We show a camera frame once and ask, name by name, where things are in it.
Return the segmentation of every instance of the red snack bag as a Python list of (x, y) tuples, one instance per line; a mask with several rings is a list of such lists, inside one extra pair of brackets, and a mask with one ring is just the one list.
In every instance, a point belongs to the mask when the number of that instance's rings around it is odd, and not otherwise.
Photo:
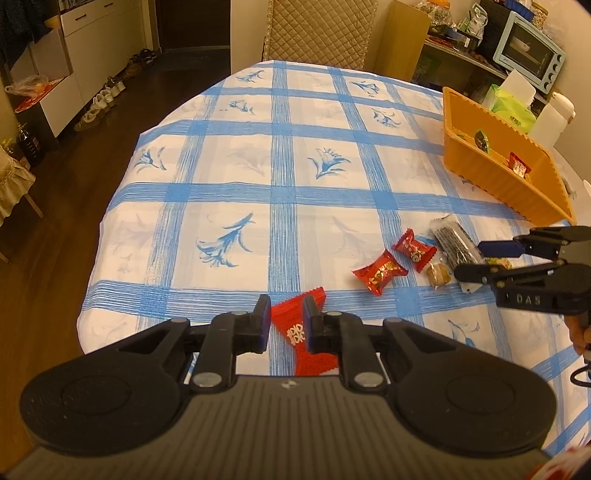
[(298, 295), (271, 307), (271, 321), (295, 350), (296, 377), (316, 376), (338, 368), (336, 355), (318, 353), (312, 355), (306, 350), (306, 334), (302, 319), (303, 300), (306, 295), (312, 295), (318, 308), (324, 307), (326, 293), (322, 287)]
[(388, 250), (384, 250), (384, 253), (374, 263), (368, 267), (355, 270), (353, 273), (365, 283), (374, 295), (379, 297), (384, 287), (394, 277), (406, 277), (408, 270), (400, 265)]
[(415, 268), (418, 273), (423, 271), (423, 268), (425, 268), (437, 252), (437, 247), (425, 245), (416, 240), (411, 228), (406, 231), (398, 243), (393, 245), (393, 247), (415, 263)]
[(546, 464), (538, 465), (526, 480), (570, 480), (577, 473), (582, 474), (584, 468), (589, 469), (589, 466), (591, 466), (590, 446), (570, 448), (550, 459)]
[(529, 168), (526, 163), (513, 152), (511, 152), (511, 155), (509, 156), (509, 168), (517, 173), (522, 179), (531, 172), (531, 168)]

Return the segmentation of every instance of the orange basket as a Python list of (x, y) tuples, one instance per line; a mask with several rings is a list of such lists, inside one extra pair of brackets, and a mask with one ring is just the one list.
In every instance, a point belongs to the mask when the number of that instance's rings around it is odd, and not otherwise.
[[(509, 123), (451, 90), (443, 89), (445, 152), (443, 163), (452, 172), (507, 204), (535, 226), (561, 220), (576, 224), (569, 195), (550, 154)], [(474, 142), (482, 130), (492, 155)], [(530, 168), (524, 180), (508, 166), (511, 153)]]

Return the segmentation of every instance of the green tissue package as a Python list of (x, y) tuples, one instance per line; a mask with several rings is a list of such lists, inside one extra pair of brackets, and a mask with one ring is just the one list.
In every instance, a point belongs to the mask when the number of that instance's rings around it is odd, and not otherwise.
[(530, 132), (537, 120), (528, 106), (519, 103), (510, 93), (500, 89), (498, 85), (491, 85), (482, 106), (525, 134)]

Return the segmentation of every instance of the quilted chair cushion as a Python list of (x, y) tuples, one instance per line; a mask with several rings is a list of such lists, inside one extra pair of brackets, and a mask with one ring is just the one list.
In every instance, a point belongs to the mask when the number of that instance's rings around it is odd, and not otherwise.
[(35, 175), (0, 148), (0, 226), (35, 182)]
[(269, 0), (263, 60), (362, 70), (378, 0)]

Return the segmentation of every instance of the dining table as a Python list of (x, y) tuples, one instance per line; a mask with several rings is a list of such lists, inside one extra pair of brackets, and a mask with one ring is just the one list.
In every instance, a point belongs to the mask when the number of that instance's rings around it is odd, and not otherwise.
[[(430, 222), (447, 215), (476, 244), (532, 228), (445, 169), (443, 119), (440, 92), (278, 60), (190, 99), (139, 136), (100, 224), (77, 321), (83, 350), (322, 287), (325, 310), (376, 325), (403, 318), (532, 370), (557, 398), (545, 451), (588, 442), (591, 394), (569, 381), (582, 360), (561, 316), (499, 309), (488, 286), (435, 289), (392, 247), (407, 229), (435, 245)], [(385, 249), (409, 273), (376, 296), (352, 272)], [(294, 375), (294, 348), (272, 326), (267, 351), (239, 356), (236, 369)]]

